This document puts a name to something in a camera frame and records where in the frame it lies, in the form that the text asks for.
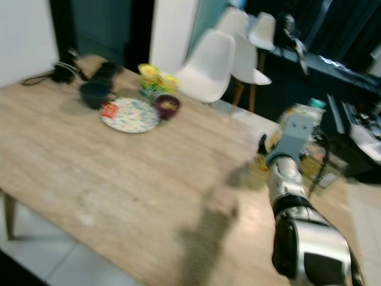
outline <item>plate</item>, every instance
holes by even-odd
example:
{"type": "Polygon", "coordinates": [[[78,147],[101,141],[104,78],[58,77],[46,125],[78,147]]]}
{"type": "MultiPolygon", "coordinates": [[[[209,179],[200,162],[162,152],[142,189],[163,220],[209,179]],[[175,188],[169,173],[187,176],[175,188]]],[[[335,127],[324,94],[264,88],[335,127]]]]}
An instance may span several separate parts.
{"type": "Polygon", "coordinates": [[[116,130],[127,133],[142,133],[159,124],[160,120],[156,109],[147,102],[134,98],[117,98],[111,103],[118,107],[116,115],[113,118],[101,115],[101,119],[116,130]]]}

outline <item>table leg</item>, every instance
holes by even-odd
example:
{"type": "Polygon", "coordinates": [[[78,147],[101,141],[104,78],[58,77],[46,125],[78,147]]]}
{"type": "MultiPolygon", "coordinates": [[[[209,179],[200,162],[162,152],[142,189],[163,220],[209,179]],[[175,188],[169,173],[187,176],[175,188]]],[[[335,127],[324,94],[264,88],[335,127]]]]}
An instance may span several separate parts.
{"type": "Polygon", "coordinates": [[[3,192],[4,196],[4,210],[5,210],[5,227],[7,229],[8,240],[13,240],[13,227],[15,218],[15,205],[16,201],[7,193],[3,192]]]}
{"type": "Polygon", "coordinates": [[[235,94],[234,94],[234,100],[233,100],[233,106],[232,106],[232,110],[230,111],[230,115],[233,115],[236,107],[238,106],[238,103],[239,103],[239,100],[241,98],[242,91],[243,91],[244,87],[245,87],[245,85],[242,82],[240,82],[239,80],[237,80],[237,84],[236,84],[236,88],[235,88],[235,94]]]}
{"type": "Polygon", "coordinates": [[[249,111],[254,112],[255,105],[255,92],[257,91],[257,85],[250,85],[250,102],[249,102],[249,111]]]}
{"type": "Polygon", "coordinates": [[[264,71],[264,63],[266,62],[266,55],[267,55],[267,51],[260,52],[260,63],[258,65],[258,70],[260,72],[264,71]]]}

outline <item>floor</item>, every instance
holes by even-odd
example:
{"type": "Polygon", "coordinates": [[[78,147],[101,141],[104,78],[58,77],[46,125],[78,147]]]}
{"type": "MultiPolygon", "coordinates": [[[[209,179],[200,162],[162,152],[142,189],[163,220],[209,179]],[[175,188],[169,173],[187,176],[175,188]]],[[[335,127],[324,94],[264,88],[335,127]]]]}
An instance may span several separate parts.
{"type": "MultiPolygon", "coordinates": [[[[231,105],[217,101],[213,108],[229,114],[231,105]]],[[[250,125],[255,132],[269,132],[274,122],[237,108],[234,118],[250,125]]],[[[381,187],[347,183],[349,203],[360,242],[363,272],[368,286],[376,286],[381,273],[381,187]]],[[[81,245],[63,231],[25,206],[18,205],[15,234],[7,241],[4,231],[3,204],[0,204],[0,247],[51,286],[137,286],[131,276],[81,245]]]]}

